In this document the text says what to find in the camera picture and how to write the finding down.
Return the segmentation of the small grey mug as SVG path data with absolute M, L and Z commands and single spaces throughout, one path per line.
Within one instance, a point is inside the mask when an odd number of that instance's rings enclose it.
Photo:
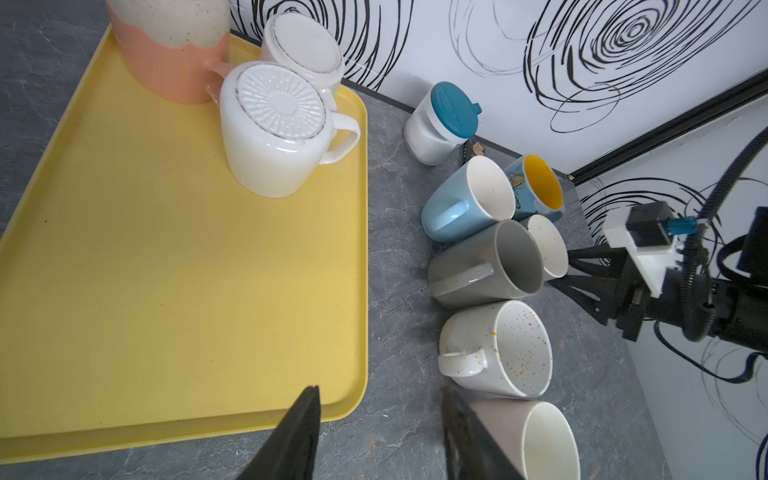
M 552 221 L 534 214 L 521 224 L 535 241 L 542 257 L 544 281 L 559 279 L 568 272 L 569 260 L 565 242 Z

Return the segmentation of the blue butterfly mug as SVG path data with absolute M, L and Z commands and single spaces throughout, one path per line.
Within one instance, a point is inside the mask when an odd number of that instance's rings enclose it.
M 504 169 L 515 195 L 513 219 L 541 214 L 552 222 L 564 215 L 564 195 L 555 172 L 539 156 L 526 154 Z

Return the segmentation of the small dark snack packet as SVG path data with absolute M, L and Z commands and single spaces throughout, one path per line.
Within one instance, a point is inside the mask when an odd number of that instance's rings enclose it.
M 484 156 L 485 147 L 475 138 L 466 140 L 461 147 L 461 164 L 466 164 L 476 156 Z

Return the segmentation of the beige mug back left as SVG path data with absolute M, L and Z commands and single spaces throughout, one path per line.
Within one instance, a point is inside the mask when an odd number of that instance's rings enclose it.
M 222 77 L 210 63 L 229 60 L 230 3 L 107 1 L 113 33 L 132 75 L 151 92 L 184 104 L 211 100 Z

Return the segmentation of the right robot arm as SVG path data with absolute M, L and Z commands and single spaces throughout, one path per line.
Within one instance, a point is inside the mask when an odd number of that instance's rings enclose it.
M 680 298 L 681 239 L 701 224 L 674 216 L 664 201 L 613 209 L 603 223 L 604 243 L 569 251 L 576 274 L 550 284 L 629 341 L 639 338 L 645 323 L 659 321 L 680 328 L 690 341 L 711 336 L 764 353 L 766 288 L 695 272 L 691 300 Z

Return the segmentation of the beige speckled mug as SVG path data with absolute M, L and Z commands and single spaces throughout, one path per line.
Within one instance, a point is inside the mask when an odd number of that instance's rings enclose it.
M 552 379 L 551 341 L 538 314 L 522 301 L 472 307 L 444 324 L 438 368 L 466 389 L 535 399 Z

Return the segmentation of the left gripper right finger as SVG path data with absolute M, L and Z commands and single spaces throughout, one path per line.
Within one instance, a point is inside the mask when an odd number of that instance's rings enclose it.
M 448 479 L 523 479 L 457 387 L 441 388 Z

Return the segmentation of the grey tall mug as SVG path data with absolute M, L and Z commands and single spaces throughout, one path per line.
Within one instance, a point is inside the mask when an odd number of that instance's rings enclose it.
M 528 230 L 505 220 L 435 256 L 427 276 L 432 297 L 456 310 L 532 296 L 544 284 L 544 267 Z

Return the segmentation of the teal lidded white mug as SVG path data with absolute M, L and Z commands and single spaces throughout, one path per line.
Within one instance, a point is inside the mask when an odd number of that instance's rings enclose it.
M 419 162 L 437 166 L 477 133 L 481 113 L 457 85 L 436 83 L 405 123 L 406 145 Z

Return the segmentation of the cream mug with handle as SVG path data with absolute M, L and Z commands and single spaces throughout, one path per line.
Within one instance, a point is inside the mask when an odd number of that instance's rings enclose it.
M 231 173 L 267 198 L 296 193 L 318 166 L 340 161 L 361 139 L 357 120 L 331 110 L 307 79 L 275 63 L 230 69 L 217 106 Z

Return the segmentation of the yellow plastic tray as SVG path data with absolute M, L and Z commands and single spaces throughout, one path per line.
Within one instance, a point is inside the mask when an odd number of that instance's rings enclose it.
M 244 189 L 217 108 L 165 100 L 106 31 L 1 238 L 5 464 L 323 421 L 368 383 L 367 147 Z

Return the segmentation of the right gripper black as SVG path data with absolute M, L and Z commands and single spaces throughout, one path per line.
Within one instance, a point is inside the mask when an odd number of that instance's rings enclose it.
M 548 284 L 601 325 L 612 321 L 624 339 L 636 342 L 653 297 L 626 249 L 600 244 L 569 250 L 568 262 L 593 277 L 562 277 Z

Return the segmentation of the pink mug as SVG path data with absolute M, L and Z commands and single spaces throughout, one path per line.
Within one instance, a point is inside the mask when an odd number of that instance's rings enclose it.
M 470 404 L 526 479 L 579 479 L 578 447 L 564 414 L 545 401 L 489 399 Z

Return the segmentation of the light blue mug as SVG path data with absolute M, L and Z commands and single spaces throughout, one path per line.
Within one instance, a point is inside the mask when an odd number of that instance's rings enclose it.
M 421 212 L 426 235 L 439 243 L 463 240 L 516 212 L 512 185 L 502 168 L 475 156 L 431 195 Z

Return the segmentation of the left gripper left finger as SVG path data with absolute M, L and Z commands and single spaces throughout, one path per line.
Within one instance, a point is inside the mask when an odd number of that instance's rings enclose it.
M 237 479 L 311 479 L 320 420 L 320 389 L 308 386 Z

